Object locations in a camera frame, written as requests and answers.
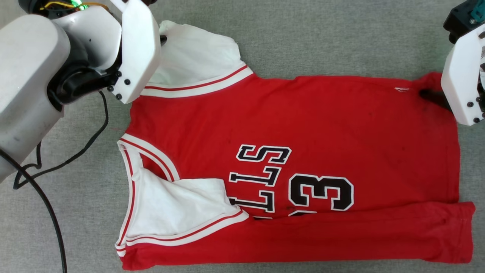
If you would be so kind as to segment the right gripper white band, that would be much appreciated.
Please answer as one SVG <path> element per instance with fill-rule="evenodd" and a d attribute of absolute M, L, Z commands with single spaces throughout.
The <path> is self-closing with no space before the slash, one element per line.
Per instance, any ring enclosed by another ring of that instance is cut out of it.
<path fill-rule="evenodd" d="M 456 41 L 443 69 L 443 91 L 420 90 L 423 100 L 453 113 L 465 126 L 484 119 L 484 30 L 480 25 Z"/>

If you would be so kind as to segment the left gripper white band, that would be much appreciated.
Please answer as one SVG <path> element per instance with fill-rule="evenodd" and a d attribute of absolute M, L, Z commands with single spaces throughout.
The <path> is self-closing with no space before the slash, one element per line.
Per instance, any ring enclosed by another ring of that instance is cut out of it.
<path fill-rule="evenodd" d="M 121 22 L 112 19 L 108 41 L 116 59 L 121 53 L 121 73 L 114 85 L 117 99 L 129 104 L 137 99 L 159 67 L 161 46 L 167 36 L 159 36 L 159 27 L 149 7 L 141 0 L 113 0 L 122 13 Z"/>

